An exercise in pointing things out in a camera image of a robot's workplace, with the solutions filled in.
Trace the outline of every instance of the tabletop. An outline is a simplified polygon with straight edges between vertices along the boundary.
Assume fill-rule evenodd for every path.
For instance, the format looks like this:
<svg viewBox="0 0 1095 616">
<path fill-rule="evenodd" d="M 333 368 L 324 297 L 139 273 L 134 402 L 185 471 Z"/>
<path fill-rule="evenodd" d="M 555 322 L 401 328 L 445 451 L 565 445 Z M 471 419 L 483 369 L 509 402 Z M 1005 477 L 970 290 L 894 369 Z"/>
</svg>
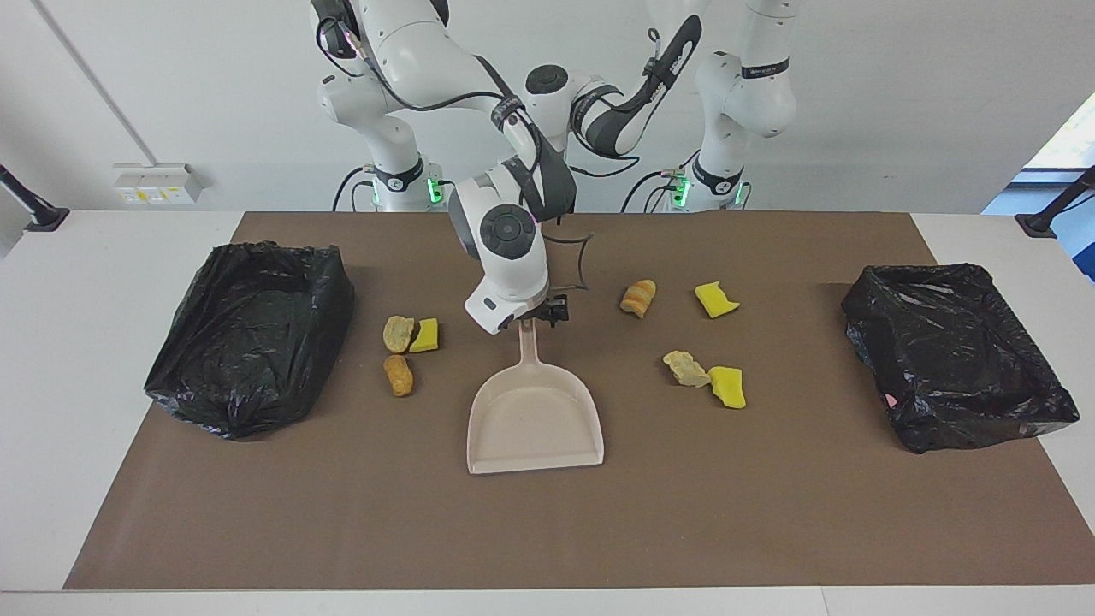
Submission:
<svg viewBox="0 0 1095 616">
<path fill-rule="evenodd" d="M 143 375 L 194 271 L 239 212 L 77 211 L 0 261 L 0 612 L 210 611 L 531 614 L 1087 614 L 1095 586 L 727 588 L 596 591 L 57 592 L 148 409 Z M 1077 407 L 1095 408 L 1086 358 L 1095 290 L 1052 241 L 1011 218 L 914 214 L 941 263 L 986 266 Z M 71 411 L 79 405 L 80 412 Z M 1095 428 L 1040 438 L 1088 525 Z"/>
</svg>

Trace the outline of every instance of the dustpan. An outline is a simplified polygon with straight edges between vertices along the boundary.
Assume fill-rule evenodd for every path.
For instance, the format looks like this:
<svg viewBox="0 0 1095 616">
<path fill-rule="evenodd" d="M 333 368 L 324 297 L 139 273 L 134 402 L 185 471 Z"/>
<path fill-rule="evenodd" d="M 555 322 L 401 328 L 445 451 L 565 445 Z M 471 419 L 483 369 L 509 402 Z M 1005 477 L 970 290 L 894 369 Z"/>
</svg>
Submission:
<svg viewBox="0 0 1095 616">
<path fill-rule="evenodd" d="M 520 322 L 521 361 L 480 388 L 468 420 L 472 475 L 592 466 L 604 440 L 589 390 L 540 361 L 533 319 Z"/>
</svg>

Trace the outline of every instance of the green indicator light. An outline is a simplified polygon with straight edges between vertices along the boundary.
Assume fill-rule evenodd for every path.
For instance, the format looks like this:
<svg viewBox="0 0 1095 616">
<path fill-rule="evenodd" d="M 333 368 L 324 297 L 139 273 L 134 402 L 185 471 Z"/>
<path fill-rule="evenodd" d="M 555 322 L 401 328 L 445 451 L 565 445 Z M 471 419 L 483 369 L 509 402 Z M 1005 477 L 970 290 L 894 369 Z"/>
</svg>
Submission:
<svg viewBox="0 0 1095 616">
<path fill-rule="evenodd" d="M 441 202 L 445 200 L 445 191 L 441 190 L 441 186 L 437 183 L 437 179 L 427 177 L 426 185 L 429 186 L 429 200 L 433 202 Z"/>
<path fill-rule="evenodd" d="M 688 200 L 688 189 L 691 185 L 692 183 L 687 177 L 681 177 L 680 183 L 677 184 L 673 191 L 673 207 L 684 209 L 684 201 Z"/>
</svg>

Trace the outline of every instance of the plastic bag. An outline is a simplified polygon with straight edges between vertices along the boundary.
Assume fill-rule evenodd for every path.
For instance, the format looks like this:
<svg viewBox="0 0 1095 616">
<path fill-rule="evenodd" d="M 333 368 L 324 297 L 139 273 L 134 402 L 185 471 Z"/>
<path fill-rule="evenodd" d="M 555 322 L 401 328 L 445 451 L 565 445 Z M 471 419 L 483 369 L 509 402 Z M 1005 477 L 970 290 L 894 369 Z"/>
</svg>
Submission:
<svg viewBox="0 0 1095 616">
<path fill-rule="evenodd" d="M 890 425 L 918 454 L 988 448 L 1080 419 L 983 267 L 867 267 L 842 306 Z"/>
<path fill-rule="evenodd" d="M 214 248 L 175 313 L 145 393 L 223 439 L 302 419 L 354 313 L 336 246 Z"/>
</svg>

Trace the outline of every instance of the yellow object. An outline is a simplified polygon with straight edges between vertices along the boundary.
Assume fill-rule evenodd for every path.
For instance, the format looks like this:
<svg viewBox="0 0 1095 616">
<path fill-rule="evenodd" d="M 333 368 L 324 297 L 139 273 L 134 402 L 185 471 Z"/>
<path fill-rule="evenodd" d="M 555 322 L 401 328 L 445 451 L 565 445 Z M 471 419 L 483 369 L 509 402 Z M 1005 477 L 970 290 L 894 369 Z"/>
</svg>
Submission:
<svg viewBox="0 0 1095 616">
<path fill-rule="evenodd" d="M 437 319 L 418 322 L 418 336 L 411 344 L 412 353 L 423 353 L 437 349 Z"/>
<path fill-rule="evenodd" d="M 712 319 L 731 313 L 737 310 L 738 305 L 741 305 L 736 301 L 727 299 L 726 292 L 719 288 L 717 281 L 695 287 L 695 295 L 700 298 L 700 303 L 703 303 L 703 310 L 707 312 L 707 316 Z"/>
<path fill-rule="evenodd" d="M 657 291 L 658 286 L 654 283 L 654 280 L 638 280 L 627 287 L 627 290 L 623 293 L 623 299 L 620 301 L 620 310 L 642 319 L 646 316 L 646 311 L 649 310 L 650 302 L 654 301 L 654 293 Z"/>
<path fill-rule="evenodd" d="M 677 383 L 689 387 L 703 387 L 711 384 L 711 377 L 690 353 L 670 351 L 661 361 L 672 371 Z"/>
<path fill-rule="evenodd" d="M 404 353 L 411 345 L 411 334 L 414 332 L 414 319 L 407 317 L 389 317 L 384 324 L 384 347 L 391 353 Z"/>
<path fill-rule="evenodd" d="M 741 371 L 739 369 L 727 369 L 715 367 L 707 373 L 711 377 L 711 391 L 723 402 L 723 406 L 728 409 L 744 409 L 746 407 L 746 395 L 741 390 Z"/>
<path fill-rule="evenodd" d="M 384 374 L 388 375 L 393 396 L 403 398 L 411 395 L 411 391 L 414 390 L 414 375 L 411 374 L 411 367 L 403 356 L 392 356 L 384 360 Z"/>
</svg>

